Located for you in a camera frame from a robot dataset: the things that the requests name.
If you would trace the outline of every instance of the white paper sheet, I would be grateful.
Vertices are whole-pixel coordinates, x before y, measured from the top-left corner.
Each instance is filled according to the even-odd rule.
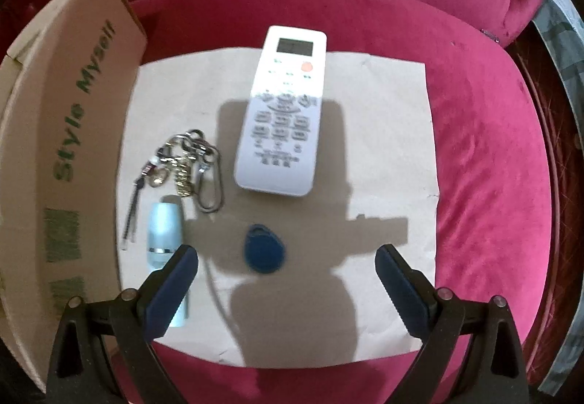
[[[236,366],[322,367],[419,348],[374,268],[393,243],[434,282],[438,183],[424,65],[327,53],[314,188],[304,198],[240,189],[233,180],[246,100],[260,50],[228,48],[141,68],[118,179],[121,236],[132,182],[168,137],[199,128],[223,155],[226,201],[212,215],[181,202],[185,242],[199,253],[189,318],[160,342]],[[142,191],[136,243],[119,251],[123,287],[148,275],[150,206],[178,201],[172,181]],[[247,227],[263,223],[286,246],[278,272],[243,261]]]

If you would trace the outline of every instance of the light blue cylinder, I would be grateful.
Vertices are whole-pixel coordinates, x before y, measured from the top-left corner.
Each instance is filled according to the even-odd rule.
[[[162,269],[182,244],[182,217],[178,205],[174,203],[154,203],[148,222],[147,261],[150,272]],[[185,324],[187,319],[187,297],[180,302],[171,327]]]

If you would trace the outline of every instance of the gray button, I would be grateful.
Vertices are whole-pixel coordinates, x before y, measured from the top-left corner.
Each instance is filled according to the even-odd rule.
[[[268,126],[256,124],[253,127],[253,133],[255,135],[268,135],[270,134],[270,128]]]
[[[273,111],[285,113],[299,112],[300,110],[300,108],[295,106],[294,104],[285,103],[270,104],[268,107]]]
[[[300,129],[308,129],[308,126],[310,125],[310,121],[306,116],[296,116],[294,118],[294,127],[300,128]]]
[[[292,131],[292,138],[295,141],[305,141],[308,139],[308,133],[305,131]]]
[[[294,102],[294,96],[289,93],[280,94],[278,96],[278,101],[281,103],[292,103]]]
[[[285,127],[274,127],[272,129],[272,135],[274,137],[278,137],[279,139],[287,139],[288,129],[286,129]]]
[[[270,111],[258,111],[255,115],[256,122],[270,122],[272,114]]]
[[[274,124],[276,124],[277,126],[286,126],[287,127],[288,124],[290,124],[290,117],[277,115],[274,117]]]
[[[310,98],[306,94],[303,94],[298,98],[298,104],[303,107],[308,107],[310,106]]]

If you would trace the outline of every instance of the air conditioner remote control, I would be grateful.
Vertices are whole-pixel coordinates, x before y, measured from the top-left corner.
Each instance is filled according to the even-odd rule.
[[[325,58],[324,33],[268,29],[235,159],[242,188],[294,197],[312,189]]]

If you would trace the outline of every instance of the cardboard box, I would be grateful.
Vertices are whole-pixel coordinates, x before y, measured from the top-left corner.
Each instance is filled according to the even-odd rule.
[[[0,334],[43,389],[68,298],[120,290],[116,175],[145,46],[127,0],[53,0],[0,66]]]

